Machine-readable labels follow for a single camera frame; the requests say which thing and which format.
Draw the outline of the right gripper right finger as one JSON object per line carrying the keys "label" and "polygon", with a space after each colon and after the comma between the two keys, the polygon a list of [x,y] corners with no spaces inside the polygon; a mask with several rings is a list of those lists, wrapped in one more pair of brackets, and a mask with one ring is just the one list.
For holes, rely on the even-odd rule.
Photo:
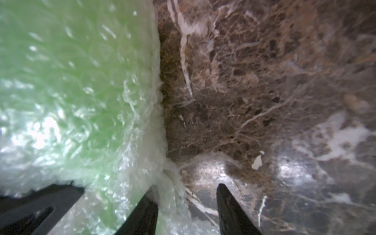
{"label": "right gripper right finger", "polygon": [[221,235],[262,235],[225,184],[216,190]]}

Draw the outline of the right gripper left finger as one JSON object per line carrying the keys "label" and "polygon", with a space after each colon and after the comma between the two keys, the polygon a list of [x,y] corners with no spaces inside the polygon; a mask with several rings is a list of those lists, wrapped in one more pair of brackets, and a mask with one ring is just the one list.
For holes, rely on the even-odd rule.
{"label": "right gripper left finger", "polygon": [[152,185],[115,235],[155,235],[159,212],[159,192]]}

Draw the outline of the green wine glass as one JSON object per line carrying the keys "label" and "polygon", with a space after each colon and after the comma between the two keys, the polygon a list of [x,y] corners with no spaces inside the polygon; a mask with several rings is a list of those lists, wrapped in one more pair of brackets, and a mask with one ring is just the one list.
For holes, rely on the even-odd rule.
{"label": "green wine glass", "polygon": [[152,1],[1,1],[1,195],[110,191],[159,88]]}

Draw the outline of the clear bubble wrap sheet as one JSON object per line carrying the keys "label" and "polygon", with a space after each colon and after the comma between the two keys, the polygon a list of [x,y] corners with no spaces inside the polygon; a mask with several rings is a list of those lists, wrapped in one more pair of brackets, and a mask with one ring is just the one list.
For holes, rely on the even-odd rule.
{"label": "clear bubble wrap sheet", "polygon": [[112,235],[145,192],[159,235],[217,235],[193,219],[167,158],[152,1],[1,1],[1,194],[84,187],[53,235]]}

